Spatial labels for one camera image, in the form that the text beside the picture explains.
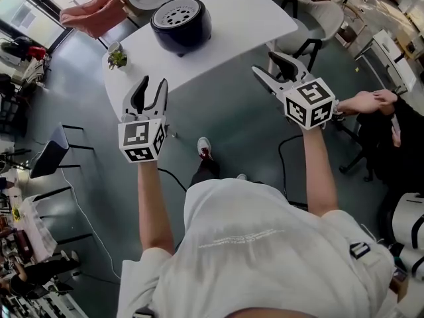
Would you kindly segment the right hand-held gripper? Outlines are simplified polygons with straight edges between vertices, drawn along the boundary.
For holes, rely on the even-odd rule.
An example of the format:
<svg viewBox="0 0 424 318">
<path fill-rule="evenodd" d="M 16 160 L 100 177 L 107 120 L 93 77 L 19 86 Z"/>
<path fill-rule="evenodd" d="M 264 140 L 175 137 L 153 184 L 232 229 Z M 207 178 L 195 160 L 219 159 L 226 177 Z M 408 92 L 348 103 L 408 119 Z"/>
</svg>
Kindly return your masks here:
<svg viewBox="0 0 424 318">
<path fill-rule="evenodd" d="M 284 116 L 305 130 L 324 126 L 333 115 L 335 95 L 322 78 L 314 78 L 298 59 L 282 52 L 268 53 L 276 75 L 259 66 L 252 73 L 259 83 L 282 102 Z"/>
</svg>

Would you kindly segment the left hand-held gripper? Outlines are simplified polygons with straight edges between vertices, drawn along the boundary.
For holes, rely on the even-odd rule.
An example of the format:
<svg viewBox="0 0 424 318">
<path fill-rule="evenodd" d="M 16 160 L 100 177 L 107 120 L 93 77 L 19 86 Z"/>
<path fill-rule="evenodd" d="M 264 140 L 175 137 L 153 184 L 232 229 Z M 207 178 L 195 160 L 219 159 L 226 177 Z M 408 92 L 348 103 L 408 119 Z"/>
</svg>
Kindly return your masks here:
<svg viewBox="0 0 424 318">
<path fill-rule="evenodd" d="M 118 126 L 119 149 L 130 163 L 156 161 L 166 138 L 168 81 L 158 86 L 154 101 L 145 107 L 149 76 L 144 76 L 123 99 L 123 114 Z"/>
</svg>

